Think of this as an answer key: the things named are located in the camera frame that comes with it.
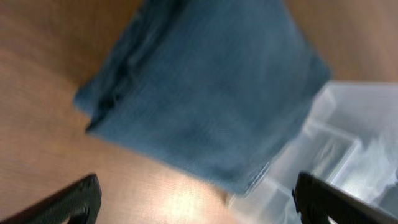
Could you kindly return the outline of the blue jeans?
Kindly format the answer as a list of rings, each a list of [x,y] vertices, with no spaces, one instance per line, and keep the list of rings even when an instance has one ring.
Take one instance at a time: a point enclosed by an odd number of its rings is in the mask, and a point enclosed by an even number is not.
[[[87,133],[245,194],[330,77],[282,1],[144,1],[74,103]]]

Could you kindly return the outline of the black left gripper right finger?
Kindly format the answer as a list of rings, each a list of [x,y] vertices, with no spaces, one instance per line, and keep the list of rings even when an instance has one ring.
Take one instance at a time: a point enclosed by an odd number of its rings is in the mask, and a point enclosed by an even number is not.
[[[397,219],[370,207],[307,172],[300,172],[292,191],[302,224],[397,224]]]

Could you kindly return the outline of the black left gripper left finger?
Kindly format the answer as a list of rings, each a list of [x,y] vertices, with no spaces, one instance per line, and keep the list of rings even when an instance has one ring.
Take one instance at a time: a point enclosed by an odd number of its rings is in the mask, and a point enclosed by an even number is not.
[[[101,207],[101,196],[97,175],[89,174],[1,220],[1,224],[95,224]]]

